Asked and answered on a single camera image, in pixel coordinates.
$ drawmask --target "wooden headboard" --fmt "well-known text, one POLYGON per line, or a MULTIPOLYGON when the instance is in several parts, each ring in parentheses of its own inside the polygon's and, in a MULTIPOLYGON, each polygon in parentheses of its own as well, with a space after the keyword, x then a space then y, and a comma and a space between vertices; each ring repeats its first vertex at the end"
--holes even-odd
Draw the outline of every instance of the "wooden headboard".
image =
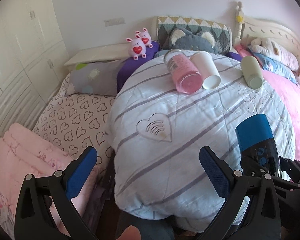
POLYGON ((271 38, 281 46, 300 56, 300 38, 290 29, 276 22, 254 19, 244 15, 243 4, 238 2, 236 26, 233 32, 233 46, 241 44, 244 48, 255 38, 271 38))

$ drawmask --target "hand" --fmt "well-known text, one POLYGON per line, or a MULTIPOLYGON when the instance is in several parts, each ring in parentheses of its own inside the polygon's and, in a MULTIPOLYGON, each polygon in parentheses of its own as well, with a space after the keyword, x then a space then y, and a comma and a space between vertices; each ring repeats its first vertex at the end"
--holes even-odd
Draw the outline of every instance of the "hand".
POLYGON ((141 240, 139 229, 129 226, 117 240, 141 240))

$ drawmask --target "striped duvet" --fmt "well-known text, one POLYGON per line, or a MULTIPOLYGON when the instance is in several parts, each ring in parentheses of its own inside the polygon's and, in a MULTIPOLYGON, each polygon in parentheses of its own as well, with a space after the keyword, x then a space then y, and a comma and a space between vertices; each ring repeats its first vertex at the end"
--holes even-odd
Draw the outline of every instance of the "striped duvet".
POLYGON ((137 69, 117 95, 105 137, 116 152, 120 209, 151 220, 175 215, 179 227, 203 231, 224 199, 200 165, 199 150, 208 145, 232 169, 241 169, 234 130, 255 114, 268 117, 280 156, 294 159, 294 130, 278 94, 266 81, 259 91, 251 90, 238 61, 211 55, 222 78, 217 89, 177 93, 163 57, 158 57, 137 69))

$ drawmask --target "stuffed animal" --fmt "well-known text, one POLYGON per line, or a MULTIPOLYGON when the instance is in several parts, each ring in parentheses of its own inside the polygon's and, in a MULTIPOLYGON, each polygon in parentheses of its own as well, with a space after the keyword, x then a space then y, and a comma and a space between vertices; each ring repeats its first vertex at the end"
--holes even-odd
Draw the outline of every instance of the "stuffed animal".
POLYGON ((300 69, 300 57, 296 57, 270 38, 257 38, 251 41, 252 51, 261 53, 286 65, 292 71, 300 69))
POLYGON ((209 32, 194 35, 185 28, 176 28, 169 39, 169 49, 185 49, 214 53, 215 40, 209 32))
POLYGON ((136 34, 139 34, 143 43, 152 49, 153 45, 151 44, 151 36, 146 28, 143 28, 143 32, 136 31, 136 34))
POLYGON ((126 38, 127 42, 130 42, 130 48, 128 53, 134 60, 138 60, 139 57, 146 58, 146 46, 141 40, 141 37, 138 34, 135 34, 136 39, 126 38))

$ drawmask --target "pink liquid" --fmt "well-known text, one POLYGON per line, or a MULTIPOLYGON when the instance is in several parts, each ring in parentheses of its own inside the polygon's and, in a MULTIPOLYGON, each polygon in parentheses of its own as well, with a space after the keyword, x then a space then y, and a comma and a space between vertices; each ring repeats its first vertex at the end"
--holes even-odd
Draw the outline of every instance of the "pink liquid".
POLYGON ((203 78, 186 55, 174 55, 167 66, 178 92, 192 94, 202 87, 203 78))

